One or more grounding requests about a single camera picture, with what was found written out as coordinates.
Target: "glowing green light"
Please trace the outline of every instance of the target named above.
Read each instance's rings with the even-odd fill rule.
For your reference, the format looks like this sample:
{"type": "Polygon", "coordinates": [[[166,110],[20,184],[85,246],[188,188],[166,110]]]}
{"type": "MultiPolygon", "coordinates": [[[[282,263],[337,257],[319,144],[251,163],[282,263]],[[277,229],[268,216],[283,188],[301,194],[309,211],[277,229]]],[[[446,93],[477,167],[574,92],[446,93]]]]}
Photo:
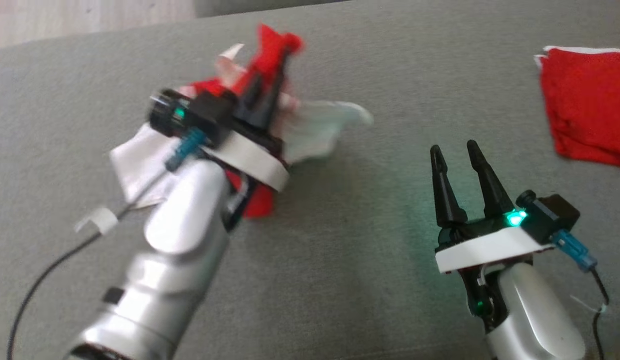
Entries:
{"type": "Polygon", "coordinates": [[[525,217],[527,216],[527,212],[521,210],[521,211],[512,211],[508,214],[508,223],[511,226],[519,226],[521,225],[523,219],[525,219],[525,217]]]}

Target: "green led light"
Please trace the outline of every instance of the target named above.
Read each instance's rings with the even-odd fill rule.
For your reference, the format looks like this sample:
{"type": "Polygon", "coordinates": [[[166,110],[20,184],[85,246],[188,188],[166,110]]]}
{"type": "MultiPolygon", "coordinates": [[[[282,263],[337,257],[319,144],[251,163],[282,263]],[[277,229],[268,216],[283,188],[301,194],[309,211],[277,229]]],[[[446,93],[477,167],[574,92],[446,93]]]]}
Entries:
{"type": "Polygon", "coordinates": [[[174,113],[177,114],[177,116],[180,117],[181,119],[183,119],[183,117],[186,116],[186,111],[182,107],[177,107],[177,109],[174,110],[174,113]]]}
{"type": "Polygon", "coordinates": [[[521,211],[512,211],[508,214],[508,223],[511,226],[519,226],[523,222],[523,219],[527,216],[527,212],[521,211]]]}

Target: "gray tablecloth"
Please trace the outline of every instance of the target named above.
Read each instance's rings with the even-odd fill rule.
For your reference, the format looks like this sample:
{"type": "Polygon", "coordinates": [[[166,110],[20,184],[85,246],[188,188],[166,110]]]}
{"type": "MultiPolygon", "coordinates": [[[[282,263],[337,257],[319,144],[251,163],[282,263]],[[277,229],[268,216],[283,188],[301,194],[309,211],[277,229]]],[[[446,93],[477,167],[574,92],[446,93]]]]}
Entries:
{"type": "MultiPolygon", "coordinates": [[[[598,257],[620,351],[620,168],[556,155],[532,56],[548,44],[620,47],[620,1],[356,0],[206,18],[0,50],[0,358],[35,275],[84,235],[72,226],[122,192],[107,157],[144,121],[148,94],[213,75],[259,22],[307,42],[290,74],[305,99],[353,101],[376,123],[292,170],[273,216],[233,234],[178,359],[481,358],[457,275],[436,270],[428,150],[439,144],[470,216],[483,209],[465,141],[515,198],[559,192],[598,257]]],[[[17,359],[53,359],[95,316],[143,243],[137,212],[55,272],[24,317],[17,359]]],[[[591,276],[552,251],[536,265],[590,350],[591,276]]]]}

